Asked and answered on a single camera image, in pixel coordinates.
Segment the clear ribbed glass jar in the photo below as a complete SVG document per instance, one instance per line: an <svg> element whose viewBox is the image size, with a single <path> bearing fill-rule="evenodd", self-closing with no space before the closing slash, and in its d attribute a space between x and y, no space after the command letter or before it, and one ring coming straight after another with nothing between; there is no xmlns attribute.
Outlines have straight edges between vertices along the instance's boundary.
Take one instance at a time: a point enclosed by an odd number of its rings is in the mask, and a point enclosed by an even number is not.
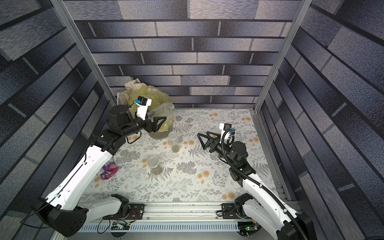
<svg viewBox="0 0 384 240"><path fill-rule="evenodd" d="M162 124L159 129L159 132L165 132L172 126L174 118L176 116L176 110L172 103L166 102L149 111L148 116L151 119L153 119L154 117L166 117L166 121Z"/></svg>

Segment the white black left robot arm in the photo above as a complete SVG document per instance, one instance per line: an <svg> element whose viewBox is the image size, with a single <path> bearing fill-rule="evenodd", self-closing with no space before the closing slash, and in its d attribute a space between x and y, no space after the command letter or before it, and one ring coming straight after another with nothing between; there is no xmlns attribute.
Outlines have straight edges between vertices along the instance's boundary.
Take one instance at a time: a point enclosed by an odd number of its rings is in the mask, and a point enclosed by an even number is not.
<svg viewBox="0 0 384 240"><path fill-rule="evenodd" d="M124 219L131 212L130 204L119 194L88 204L81 204L79 199L99 170L126 143L128 136L141 130L157 132L166 119L149 118L144 106L138 107L135 116L132 116L128 106L112 107L107 123L91 142L84 158L46 198L34 201L31 206L34 213L45 225L67 238L93 220L109 217Z"/></svg>

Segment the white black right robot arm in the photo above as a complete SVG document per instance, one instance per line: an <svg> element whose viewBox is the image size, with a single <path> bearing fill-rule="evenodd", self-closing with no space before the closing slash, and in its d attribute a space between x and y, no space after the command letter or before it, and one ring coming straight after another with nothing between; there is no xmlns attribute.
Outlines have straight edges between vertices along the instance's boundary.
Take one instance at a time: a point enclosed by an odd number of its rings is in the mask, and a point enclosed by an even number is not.
<svg viewBox="0 0 384 240"><path fill-rule="evenodd" d="M212 132L198 134L204 150L217 153L229 165L232 179L246 193L235 199L235 210L241 218L256 221L275 240L317 239L312 219L306 213L298 213L268 188L248 163L248 152L243 142L229 142L224 136Z"/></svg>

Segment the clear jar near left arm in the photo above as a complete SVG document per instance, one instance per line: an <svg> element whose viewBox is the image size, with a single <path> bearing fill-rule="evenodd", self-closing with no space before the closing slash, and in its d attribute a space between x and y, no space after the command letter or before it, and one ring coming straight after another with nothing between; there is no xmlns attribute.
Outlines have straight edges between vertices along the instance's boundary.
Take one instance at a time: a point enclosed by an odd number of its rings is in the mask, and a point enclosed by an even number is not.
<svg viewBox="0 0 384 240"><path fill-rule="evenodd" d="M163 172L163 167L158 156L149 157L147 164L153 175L160 175Z"/></svg>

